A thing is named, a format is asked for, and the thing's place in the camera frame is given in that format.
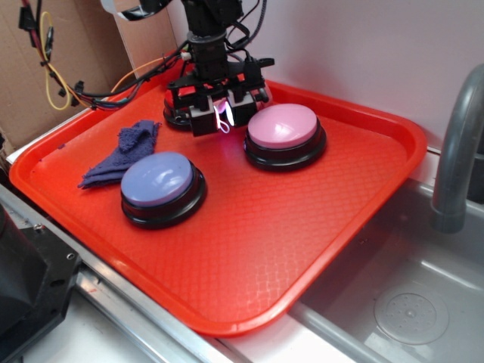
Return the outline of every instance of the cardboard box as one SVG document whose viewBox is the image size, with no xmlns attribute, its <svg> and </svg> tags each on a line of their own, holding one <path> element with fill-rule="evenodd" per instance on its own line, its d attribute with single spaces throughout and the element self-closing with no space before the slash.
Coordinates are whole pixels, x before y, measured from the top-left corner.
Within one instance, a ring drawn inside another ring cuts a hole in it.
<svg viewBox="0 0 484 363">
<path fill-rule="evenodd" d="M 36 2 L 31 2 L 35 11 Z M 0 133 L 5 139 L 2 153 L 6 156 L 69 119 L 82 107 L 64 111 L 51 108 L 45 93 L 45 70 L 39 65 L 40 58 L 30 44 L 29 34 L 18 28 L 21 1 L 3 5 Z M 132 66 L 138 67 L 175 47 L 165 11 L 146 21 L 128 23 L 115 20 L 98 0 L 51 0 L 44 2 L 42 10 L 51 13 L 54 23 L 52 64 L 71 86 L 84 81 L 87 92 L 108 92 Z M 123 22 L 119 28 L 117 21 Z M 54 102 L 64 105 L 65 99 L 57 96 L 60 87 L 52 80 L 50 85 Z"/>
</svg>

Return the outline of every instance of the orange tray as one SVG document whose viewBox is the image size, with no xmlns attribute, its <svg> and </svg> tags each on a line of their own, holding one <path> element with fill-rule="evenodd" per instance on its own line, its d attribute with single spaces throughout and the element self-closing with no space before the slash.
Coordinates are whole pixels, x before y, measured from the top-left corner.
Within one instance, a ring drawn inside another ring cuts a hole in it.
<svg viewBox="0 0 484 363">
<path fill-rule="evenodd" d="M 278 103 L 319 116 L 327 149 L 295 172 L 265 172 L 244 154 L 245 128 L 194 138 L 170 129 L 170 72 L 115 112 L 88 111 L 34 144 L 11 181 L 91 251 L 201 334 L 229 337 L 283 315 L 424 157 L 418 126 L 388 113 L 268 82 Z M 122 127 L 161 122 L 156 151 L 184 154 L 205 175 L 201 209 L 145 231 L 121 210 L 119 185 L 81 190 Z"/>
</svg>

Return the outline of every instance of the sink basin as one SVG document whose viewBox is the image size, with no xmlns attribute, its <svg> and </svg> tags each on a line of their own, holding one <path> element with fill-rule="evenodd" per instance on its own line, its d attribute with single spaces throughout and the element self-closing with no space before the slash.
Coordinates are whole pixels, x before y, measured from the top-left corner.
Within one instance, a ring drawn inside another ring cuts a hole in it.
<svg viewBox="0 0 484 363">
<path fill-rule="evenodd" d="M 290 314 L 356 361 L 482 361 L 484 209 L 442 234 L 431 196 L 409 179 Z"/>
</svg>

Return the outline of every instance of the cloth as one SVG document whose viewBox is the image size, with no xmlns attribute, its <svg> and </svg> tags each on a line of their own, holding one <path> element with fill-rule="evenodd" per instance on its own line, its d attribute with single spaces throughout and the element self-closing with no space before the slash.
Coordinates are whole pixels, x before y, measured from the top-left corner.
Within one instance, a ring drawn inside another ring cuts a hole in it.
<svg viewBox="0 0 484 363">
<path fill-rule="evenodd" d="M 159 123 L 143 119 L 118 134 L 118 147 L 106 159 L 87 171 L 78 188 L 99 187 L 120 182 L 125 171 L 154 152 Z"/>
</svg>

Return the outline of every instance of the blue button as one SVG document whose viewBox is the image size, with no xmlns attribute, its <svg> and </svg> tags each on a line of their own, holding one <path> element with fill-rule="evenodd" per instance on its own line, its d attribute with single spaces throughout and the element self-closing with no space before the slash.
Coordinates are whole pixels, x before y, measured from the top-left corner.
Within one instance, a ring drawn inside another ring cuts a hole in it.
<svg viewBox="0 0 484 363">
<path fill-rule="evenodd" d="M 121 180 L 121 191 L 135 206 L 159 206 L 182 195 L 192 179 L 190 160 L 179 153 L 163 152 L 132 165 Z"/>
</svg>

